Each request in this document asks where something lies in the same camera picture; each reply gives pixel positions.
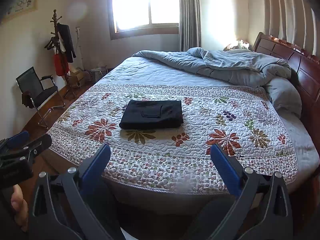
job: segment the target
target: black office chair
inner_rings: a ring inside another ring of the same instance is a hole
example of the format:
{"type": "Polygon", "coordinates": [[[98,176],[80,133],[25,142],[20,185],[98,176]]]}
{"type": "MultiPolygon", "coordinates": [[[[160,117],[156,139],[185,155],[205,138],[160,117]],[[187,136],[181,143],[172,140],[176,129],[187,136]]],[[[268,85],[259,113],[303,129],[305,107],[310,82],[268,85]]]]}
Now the black office chair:
{"type": "Polygon", "coordinates": [[[21,93],[25,93],[27,91],[30,92],[31,102],[41,117],[41,121],[38,122],[38,124],[42,127],[48,128],[48,125],[44,121],[44,118],[47,116],[47,114],[49,114],[51,112],[51,110],[53,110],[55,108],[64,108],[65,107],[65,103],[63,102],[63,98],[61,97],[61,95],[58,92],[58,87],[54,84],[53,76],[52,75],[44,76],[41,79],[39,79],[36,74],[35,69],[33,67],[31,67],[27,71],[25,71],[23,74],[18,76],[16,78],[16,81],[17,81],[18,87],[21,90],[21,93]],[[51,79],[51,81],[53,83],[53,87],[44,89],[41,81],[48,79],[48,78],[51,79]],[[63,102],[63,106],[52,106],[44,114],[44,116],[41,116],[41,114],[39,113],[38,107],[41,106],[42,103],[44,101],[46,101],[55,92],[57,92],[59,94],[61,101],[63,102]]]}

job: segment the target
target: folded black garment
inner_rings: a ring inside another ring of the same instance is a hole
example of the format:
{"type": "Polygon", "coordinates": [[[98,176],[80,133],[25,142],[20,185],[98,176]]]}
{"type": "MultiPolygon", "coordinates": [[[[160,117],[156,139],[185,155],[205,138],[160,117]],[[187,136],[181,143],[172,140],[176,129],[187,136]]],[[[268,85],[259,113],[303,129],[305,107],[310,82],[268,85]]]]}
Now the folded black garment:
{"type": "Polygon", "coordinates": [[[175,128],[183,123],[181,101],[130,100],[121,122],[122,129],[175,128]]]}

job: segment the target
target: window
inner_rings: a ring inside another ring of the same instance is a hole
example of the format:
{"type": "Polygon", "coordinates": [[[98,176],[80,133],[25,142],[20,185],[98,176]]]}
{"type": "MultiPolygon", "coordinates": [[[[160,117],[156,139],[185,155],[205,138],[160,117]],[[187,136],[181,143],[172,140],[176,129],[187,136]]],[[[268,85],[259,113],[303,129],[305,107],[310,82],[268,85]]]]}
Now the window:
{"type": "Polygon", "coordinates": [[[108,0],[111,39],[178,33],[179,0],[108,0]]]}

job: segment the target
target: gray comforter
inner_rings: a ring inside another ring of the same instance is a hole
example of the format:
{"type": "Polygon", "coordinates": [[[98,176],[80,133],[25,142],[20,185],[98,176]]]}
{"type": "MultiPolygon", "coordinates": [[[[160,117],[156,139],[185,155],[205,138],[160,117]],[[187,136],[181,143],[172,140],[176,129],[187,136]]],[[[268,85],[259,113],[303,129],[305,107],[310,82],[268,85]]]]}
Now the gray comforter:
{"type": "Polygon", "coordinates": [[[286,79],[291,76],[284,59],[255,52],[232,55],[202,48],[191,48],[187,52],[142,50],[133,57],[155,59],[173,68],[253,88],[267,84],[275,76],[286,79]]]}

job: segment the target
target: headboard panel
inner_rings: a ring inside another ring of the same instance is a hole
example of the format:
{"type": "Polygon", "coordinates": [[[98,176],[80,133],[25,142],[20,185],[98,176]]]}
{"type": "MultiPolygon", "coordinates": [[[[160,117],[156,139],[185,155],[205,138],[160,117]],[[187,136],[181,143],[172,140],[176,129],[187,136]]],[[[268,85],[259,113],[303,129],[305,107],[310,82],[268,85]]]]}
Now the headboard panel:
{"type": "Polygon", "coordinates": [[[253,50],[285,59],[302,100],[301,121],[320,153],[320,59],[295,44],[259,33],[253,50]]]}

